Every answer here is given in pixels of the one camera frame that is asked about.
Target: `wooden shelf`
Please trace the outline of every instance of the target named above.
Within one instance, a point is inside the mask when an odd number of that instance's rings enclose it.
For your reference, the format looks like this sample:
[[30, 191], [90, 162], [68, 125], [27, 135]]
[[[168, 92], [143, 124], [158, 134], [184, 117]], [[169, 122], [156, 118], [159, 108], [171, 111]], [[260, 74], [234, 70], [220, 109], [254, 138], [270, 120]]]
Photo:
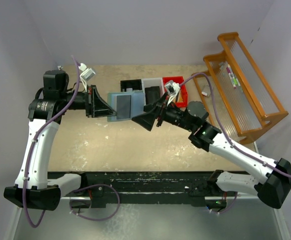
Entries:
[[[241, 144], [253, 143], [288, 115], [266, 78], [242, 43], [237, 32], [217, 38], [223, 47], [218, 54], [203, 58], [216, 89], [228, 111]], [[240, 87], [234, 89], [225, 66], [230, 64]], [[195, 77], [194, 83], [205, 108], [211, 113]]]

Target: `wooden table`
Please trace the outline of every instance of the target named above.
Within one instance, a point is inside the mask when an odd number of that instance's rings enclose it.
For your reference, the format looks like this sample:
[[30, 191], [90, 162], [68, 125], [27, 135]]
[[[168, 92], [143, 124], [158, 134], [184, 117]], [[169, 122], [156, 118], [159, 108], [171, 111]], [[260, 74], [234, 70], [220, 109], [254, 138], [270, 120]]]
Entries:
[[[97, 65], [89, 84], [107, 100], [109, 92], [120, 92], [120, 80], [183, 76], [206, 70], [201, 65]], [[74, 66], [65, 66], [72, 87]], [[193, 81], [186, 84], [188, 100], [200, 101]], [[217, 98], [218, 108], [224, 109]], [[149, 132], [128, 121], [107, 122], [87, 118], [84, 110], [69, 110], [55, 136], [49, 171], [239, 171], [228, 160], [197, 149], [188, 140], [189, 132], [164, 122]]]

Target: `gray wall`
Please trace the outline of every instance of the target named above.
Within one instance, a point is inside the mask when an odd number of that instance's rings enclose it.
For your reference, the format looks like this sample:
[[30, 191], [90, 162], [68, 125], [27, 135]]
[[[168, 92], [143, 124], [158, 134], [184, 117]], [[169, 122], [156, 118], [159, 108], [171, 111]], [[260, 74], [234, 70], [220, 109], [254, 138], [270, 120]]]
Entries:
[[217, 36], [248, 46], [273, 0], [24, 0], [56, 62], [197, 64]]
[[13, 186], [25, 153], [28, 105], [55, 67], [24, 3], [0, 0], [0, 239], [13, 206], [4, 187]]
[[[289, 112], [257, 145], [266, 156], [291, 161], [291, 1], [274, 1], [249, 51]], [[291, 192], [282, 208], [291, 231]]]

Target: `white wall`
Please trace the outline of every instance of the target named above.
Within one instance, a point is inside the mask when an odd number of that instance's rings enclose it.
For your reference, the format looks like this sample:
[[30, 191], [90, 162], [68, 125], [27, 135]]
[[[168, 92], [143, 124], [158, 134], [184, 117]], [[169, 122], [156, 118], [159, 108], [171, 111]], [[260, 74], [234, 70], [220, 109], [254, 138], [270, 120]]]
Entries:
[[[291, 1], [274, 1], [249, 51], [289, 112], [257, 145], [262, 154], [291, 162]], [[291, 231], [291, 192], [282, 208]]]
[[273, 0], [24, 0], [56, 62], [198, 64], [217, 36], [248, 46]]
[[3, 197], [20, 170], [28, 135], [28, 105], [56, 64], [21, 0], [0, 0], [0, 239], [12, 203]]

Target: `marker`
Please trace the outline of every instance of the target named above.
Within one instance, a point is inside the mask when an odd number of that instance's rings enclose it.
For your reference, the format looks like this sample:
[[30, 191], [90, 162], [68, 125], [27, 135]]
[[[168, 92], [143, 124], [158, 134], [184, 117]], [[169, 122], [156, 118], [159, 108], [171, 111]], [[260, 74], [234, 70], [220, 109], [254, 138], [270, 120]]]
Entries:
[[237, 87], [236, 87], [236, 84], [235, 84], [235, 81], [234, 81], [234, 77], [231, 76], [231, 71], [230, 71], [230, 69], [228, 67], [226, 67], [226, 71], [229, 74], [229, 77], [230, 77], [230, 80], [231, 80], [233, 88], [236, 89]]
[[238, 87], [240, 87], [240, 86], [241, 86], [241, 85], [240, 85], [240, 82], [239, 82], [237, 76], [236, 76], [236, 75], [234, 74], [234, 72], [232, 71], [230, 64], [228, 64], [227, 67], [229, 68], [229, 70], [230, 70], [230, 72], [231, 72], [231, 74], [232, 74], [232, 76], [233, 76], [233, 78], [234, 78], [234, 80], [235, 80], [235, 84], [238, 85]]

